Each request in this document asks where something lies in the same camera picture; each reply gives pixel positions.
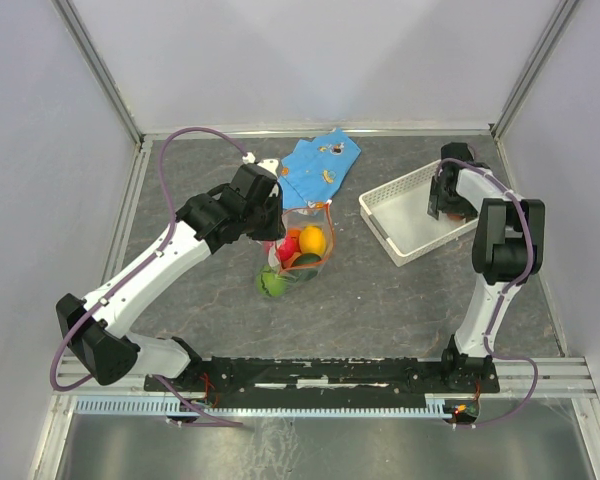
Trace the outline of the red apple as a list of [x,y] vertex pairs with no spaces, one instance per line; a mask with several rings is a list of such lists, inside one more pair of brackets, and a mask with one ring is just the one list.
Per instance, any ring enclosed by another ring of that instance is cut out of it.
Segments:
[[284,263],[299,252],[298,239],[287,236],[277,247],[276,256]]

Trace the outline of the clear zip top bag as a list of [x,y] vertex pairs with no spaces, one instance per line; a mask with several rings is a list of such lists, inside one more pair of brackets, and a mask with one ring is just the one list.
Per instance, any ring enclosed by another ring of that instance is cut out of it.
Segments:
[[285,236],[260,247],[255,285],[261,295],[279,298],[321,273],[335,247],[330,207],[327,201],[283,212]]

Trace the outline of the yellow lemon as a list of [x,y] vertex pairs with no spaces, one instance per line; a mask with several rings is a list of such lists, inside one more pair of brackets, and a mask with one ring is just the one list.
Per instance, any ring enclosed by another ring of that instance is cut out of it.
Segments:
[[298,238],[300,251],[303,254],[322,256],[327,248],[327,241],[323,230],[317,226],[306,226]]

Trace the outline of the dark green avocado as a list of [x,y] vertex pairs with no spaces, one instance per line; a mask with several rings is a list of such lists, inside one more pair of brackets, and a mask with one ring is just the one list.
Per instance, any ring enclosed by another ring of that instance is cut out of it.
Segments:
[[309,281],[318,275],[321,261],[321,256],[315,253],[301,254],[292,263],[290,273],[296,282]]

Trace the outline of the green watermelon ball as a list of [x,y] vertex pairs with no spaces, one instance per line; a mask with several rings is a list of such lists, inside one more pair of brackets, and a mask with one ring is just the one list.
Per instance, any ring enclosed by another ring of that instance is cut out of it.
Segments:
[[286,292],[285,279],[270,267],[263,267],[256,275],[255,284],[258,291],[269,298],[277,298]]

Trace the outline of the brown kiwi fruit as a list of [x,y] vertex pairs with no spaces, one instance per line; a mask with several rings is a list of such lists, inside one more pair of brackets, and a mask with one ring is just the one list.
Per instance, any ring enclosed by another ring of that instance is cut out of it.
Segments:
[[464,223],[466,222],[466,218],[464,216],[461,215],[456,215],[456,214],[445,214],[446,218],[448,218],[450,221],[452,222],[457,222],[457,223]]

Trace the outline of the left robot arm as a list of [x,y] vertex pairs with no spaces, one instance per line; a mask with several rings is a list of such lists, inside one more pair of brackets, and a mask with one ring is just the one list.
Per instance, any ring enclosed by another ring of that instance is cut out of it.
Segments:
[[189,390],[201,378],[197,354],[181,339],[131,331],[140,314],[184,273],[221,247],[246,235],[256,241],[283,237],[279,163],[246,163],[233,179],[190,198],[174,224],[114,278],[79,298],[56,304],[62,335],[91,379],[107,386],[127,374],[160,375]]

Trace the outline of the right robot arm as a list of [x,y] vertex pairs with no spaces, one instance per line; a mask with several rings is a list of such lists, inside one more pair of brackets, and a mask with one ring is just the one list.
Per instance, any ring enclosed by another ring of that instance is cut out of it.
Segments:
[[441,147],[427,214],[476,220],[471,262],[476,284],[468,311],[438,368],[447,389],[461,391],[490,374],[495,337],[514,296],[543,262],[545,205],[523,198],[477,162],[466,143]]

